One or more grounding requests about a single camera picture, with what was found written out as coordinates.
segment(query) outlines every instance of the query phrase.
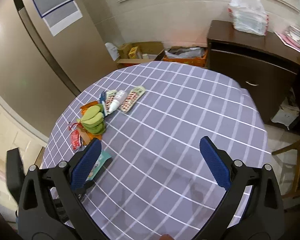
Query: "metal screw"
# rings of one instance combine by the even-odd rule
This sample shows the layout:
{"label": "metal screw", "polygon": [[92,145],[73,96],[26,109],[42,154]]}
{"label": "metal screw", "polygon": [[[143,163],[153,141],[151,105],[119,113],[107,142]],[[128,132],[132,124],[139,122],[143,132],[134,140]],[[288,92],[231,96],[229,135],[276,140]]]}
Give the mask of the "metal screw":
{"label": "metal screw", "polygon": [[237,167],[241,167],[241,166],[242,166],[242,161],[240,161],[240,160],[235,160],[235,161],[234,161],[234,165],[237,166]]}
{"label": "metal screw", "polygon": [[271,167],[270,164],[266,164],[266,165],[265,165],[265,169],[268,170],[268,171],[270,171],[270,170],[272,169],[272,167]]}
{"label": "metal screw", "polygon": [[29,167],[29,171],[34,171],[36,168],[37,168],[37,166],[31,165],[31,166]]}
{"label": "metal screw", "polygon": [[66,161],[61,161],[61,162],[59,162],[58,166],[59,166],[60,168],[64,168],[64,167],[67,166],[67,162],[66,162]]}

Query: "pink paper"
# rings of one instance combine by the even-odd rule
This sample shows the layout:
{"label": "pink paper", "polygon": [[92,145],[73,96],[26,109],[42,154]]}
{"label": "pink paper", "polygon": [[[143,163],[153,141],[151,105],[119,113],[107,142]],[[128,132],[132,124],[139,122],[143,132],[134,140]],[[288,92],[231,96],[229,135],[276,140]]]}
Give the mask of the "pink paper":
{"label": "pink paper", "polygon": [[298,48],[297,46],[295,46],[288,38],[286,35],[282,34],[282,33],[275,33],[277,34],[277,36],[279,37],[279,39],[283,42],[284,45],[300,52],[300,48]]}

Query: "cabinet drawer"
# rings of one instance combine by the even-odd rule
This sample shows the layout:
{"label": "cabinet drawer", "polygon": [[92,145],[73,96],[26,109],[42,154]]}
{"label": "cabinet drawer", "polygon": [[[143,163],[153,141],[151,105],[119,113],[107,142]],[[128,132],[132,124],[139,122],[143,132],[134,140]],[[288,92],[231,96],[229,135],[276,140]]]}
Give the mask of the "cabinet drawer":
{"label": "cabinet drawer", "polygon": [[246,88],[264,122],[268,122],[292,86],[296,73],[260,58],[229,51],[210,50],[210,69]]}

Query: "white plastic bag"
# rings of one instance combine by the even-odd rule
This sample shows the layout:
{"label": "white plastic bag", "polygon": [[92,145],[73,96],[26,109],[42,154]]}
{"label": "white plastic bag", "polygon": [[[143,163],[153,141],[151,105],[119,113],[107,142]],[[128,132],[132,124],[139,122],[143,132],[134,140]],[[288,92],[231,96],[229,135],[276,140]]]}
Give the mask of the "white plastic bag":
{"label": "white plastic bag", "polygon": [[204,55],[203,48],[181,48],[178,49],[175,53],[170,53],[168,50],[165,50],[167,58],[196,58],[202,57]]}
{"label": "white plastic bag", "polygon": [[229,13],[236,30],[266,35],[269,16],[259,0],[231,0]]}
{"label": "white plastic bag", "polygon": [[113,61],[115,61],[118,57],[120,57],[118,48],[114,44],[107,42],[105,46]]}

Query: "white bottle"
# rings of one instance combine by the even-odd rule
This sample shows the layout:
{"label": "white bottle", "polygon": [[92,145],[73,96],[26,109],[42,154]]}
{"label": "white bottle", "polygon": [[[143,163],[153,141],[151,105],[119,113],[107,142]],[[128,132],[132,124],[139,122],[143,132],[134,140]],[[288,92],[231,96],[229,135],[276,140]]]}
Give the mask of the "white bottle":
{"label": "white bottle", "polygon": [[127,98],[128,94],[124,90],[120,90],[114,96],[113,101],[109,106],[109,114],[119,108],[119,106],[123,103],[123,101]]}

